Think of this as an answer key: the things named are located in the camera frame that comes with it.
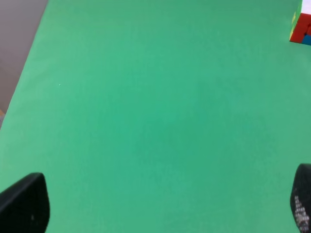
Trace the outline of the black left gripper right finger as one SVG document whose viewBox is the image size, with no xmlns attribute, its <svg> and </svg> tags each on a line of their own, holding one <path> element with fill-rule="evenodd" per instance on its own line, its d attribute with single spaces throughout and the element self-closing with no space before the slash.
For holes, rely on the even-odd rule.
<svg viewBox="0 0 311 233">
<path fill-rule="evenodd" d="M 300 233 L 311 232 L 311 165 L 300 164 L 295 172 L 290 206 Z"/>
</svg>

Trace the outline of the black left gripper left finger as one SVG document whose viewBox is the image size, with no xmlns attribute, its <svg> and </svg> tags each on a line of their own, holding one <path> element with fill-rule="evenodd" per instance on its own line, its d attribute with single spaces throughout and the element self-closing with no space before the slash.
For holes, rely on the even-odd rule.
<svg viewBox="0 0 311 233">
<path fill-rule="evenodd" d="M 0 193 L 2 233 L 44 233 L 50 213 L 43 173 L 30 173 Z"/>
</svg>

